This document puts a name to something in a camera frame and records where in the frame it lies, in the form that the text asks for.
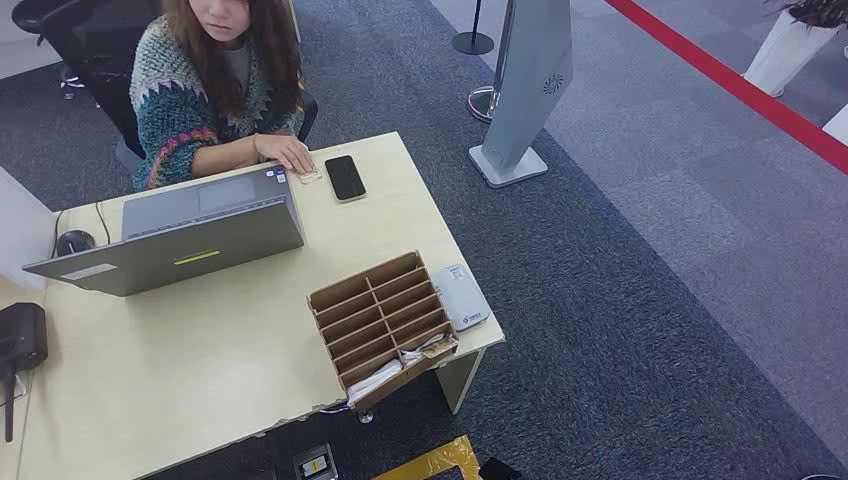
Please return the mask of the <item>person's right hand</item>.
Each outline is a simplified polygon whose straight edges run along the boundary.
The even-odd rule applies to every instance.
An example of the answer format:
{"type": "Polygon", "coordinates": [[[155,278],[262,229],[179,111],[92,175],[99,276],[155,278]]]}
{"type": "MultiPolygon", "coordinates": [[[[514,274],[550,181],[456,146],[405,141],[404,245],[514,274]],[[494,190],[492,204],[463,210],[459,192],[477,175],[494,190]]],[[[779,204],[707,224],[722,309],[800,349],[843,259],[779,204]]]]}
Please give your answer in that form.
{"type": "Polygon", "coordinates": [[[277,160],[288,170],[293,170],[300,175],[310,174],[315,170],[310,151],[295,136],[255,134],[253,144],[260,156],[277,160]]]}

